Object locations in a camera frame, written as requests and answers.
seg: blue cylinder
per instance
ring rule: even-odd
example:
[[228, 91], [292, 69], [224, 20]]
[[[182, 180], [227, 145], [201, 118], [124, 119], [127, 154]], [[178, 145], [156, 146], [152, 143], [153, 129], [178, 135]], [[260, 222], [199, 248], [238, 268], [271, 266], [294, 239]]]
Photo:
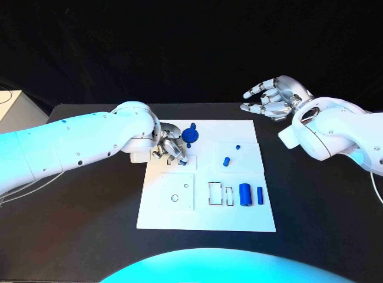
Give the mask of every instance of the blue cylinder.
[[225, 158], [224, 158], [224, 161], [222, 161], [222, 166], [224, 166], [224, 167], [227, 167], [228, 162], [230, 162], [230, 158], [228, 158], [228, 157], [225, 157]]
[[257, 204], [263, 204], [263, 189], [261, 187], [257, 187]]
[[251, 206], [251, 193], [250, 193], [250, 185], [240, 184], [238, 185], [238, 196], [240, 196], [240, 205]]

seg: white cardboard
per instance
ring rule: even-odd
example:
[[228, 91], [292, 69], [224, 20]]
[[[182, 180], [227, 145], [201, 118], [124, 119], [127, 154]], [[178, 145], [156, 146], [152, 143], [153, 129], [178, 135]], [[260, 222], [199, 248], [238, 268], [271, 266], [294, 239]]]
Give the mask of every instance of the white cardboard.
[[[191, 156], [189, 165], [168, 166], [166, 156], [160, 159], [152, 158], [148, 162], [137, 229], [274, 232], [253, 122], [234, 120], [162, 120], [162, 122], [173, 124], [181, 131], [195, 123], [199, 137], [191, 148], [185, 149], [185, 155]], [[222, 169], [221, 159], [227, 156], [230, 165]], [[163, 182], [159, 181], [162, 174], [166, 175], [163, 178], [172, 181], [176, 179], [173, 181], [176, 184], [171, 184], [171, 187], [178, 189], [185, 175], [192, 176], [192, 210], [169, 208], [171, 203], [163, 203], [166, 197], [162, 200], [156, 197], [160, 194], [169, 196], [172, 193], [172, 191], [166, 193], [166, 189], [162, 188]], [[208, 182], [221, 183], [222, 205], [208, 205]], [[238, 184], [241, 183], [250, 184], [251, 206], [240, 206]], [[257, 204], [257, 186], [263, 188], [263, 205]], [[225, 205], [225, 187], [231, 187], [232, 190], [232, 206]]]

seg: small blue object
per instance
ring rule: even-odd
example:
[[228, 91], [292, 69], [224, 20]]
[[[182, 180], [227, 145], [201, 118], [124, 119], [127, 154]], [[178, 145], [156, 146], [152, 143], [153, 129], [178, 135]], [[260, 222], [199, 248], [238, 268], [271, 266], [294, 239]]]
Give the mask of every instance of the small blue object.
[[191, 143], [194, 143], [196, 141], [196, 126], [195, 123], [191, 123], [191, 127], [184, 129], [181, 137], [182, 137], [182, 141], [186, 143], [186, 148], [191, 147]]
[[230, 162], [230, 158], [228, 158], [228, 157], [225, 157], [225, 158], [224, 158], [224, 161], [222, 161], [222, 166], [224, 166], [224, 167], [227, 167], [228, 162]]
[[257, 187], [257, 204], [263, 204], [263, 189], [261, 187]]
[[251, 193], [250, 193], [250, 185], [240, 184], [238, 185], [238, 196], [240, 196], [240, 205], [251, 206]]

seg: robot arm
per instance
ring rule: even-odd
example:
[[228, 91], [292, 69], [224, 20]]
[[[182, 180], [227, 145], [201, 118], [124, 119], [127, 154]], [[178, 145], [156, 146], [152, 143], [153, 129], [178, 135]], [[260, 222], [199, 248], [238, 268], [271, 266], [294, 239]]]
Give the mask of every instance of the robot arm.
[[[114, 113], [86, 114], [1, 134], [0, 195], [119, 150], [130, 154], [130, 162], [146, 162], [152, 147], [171, 145], [178, 138], [166, 135], [163, 125], [143, 103], [126, 102]], [[182, 152], [173, 157], [186, 162]]]
[[[383, 176], [383, 113], [368, 113], [352, 103], [335, 98], [315, 99], [299, 82], [284, 75], [273, 79], [273, 89], [273, 97], [280, 101], [270, 101], [266, 91], [261, 95], [263, 105], [241, 104], [241, 109], [264, 114], [273, 120], [284, 119], [289, 112], [293, 113], [292, 125], [277, 134], [286, 147], [292, 149], [300, 145], [317, 160], [325, 160], [336, 153], [343, 154], [366, 171]], [[260, 87], [254, 87], [243, 97], [260, 90]], [[268, 105], [279, 108], [268, 111]]]

